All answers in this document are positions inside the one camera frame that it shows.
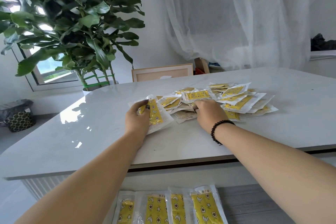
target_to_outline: picture frame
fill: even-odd
[[[132,69],[133,82],[158,80],[194,75],[193,64],[182,64],[164,67]]]

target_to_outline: sheer curtain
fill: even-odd
[[[165,0],[170,44],[227,70],[300,69],[310,57],[311,0]]]

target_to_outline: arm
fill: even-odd
[[[197,100],[197,120],[211,133],[227,120],[214,100]],[[226,123],[215,137],[296,223],[336,223],[336,168],[287,145]]]
[[[125,134],[41,198],[15,224],[102,223],[149,128],[149,110],[126,114]]]

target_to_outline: beaded bracelet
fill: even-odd
[[[221,125],[223,123],[231,123],[231,124],[235,125],[231,120],[221,120],[221,121],[217,122],[215,125],[213,125],[212,130],[211,130],[211,138],[212,138],[212,140],[214,140],[219,145],[222,145],[222,144],[215,138],[215,129],[218,125]]]

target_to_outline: marble table top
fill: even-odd
[[[238,126],[295,148],[335,145],[336,79],[286,68],[254,68],[222,73],[125,83],[100,88],[8,148],[0,157],[6,179],[79,169],[124,133],[129,102],[209,82],[252,82],[250,88],[275,95],[279,111]],[[131,167],[169,165],[231,156],[203,131],[197,120],[148,135]]]

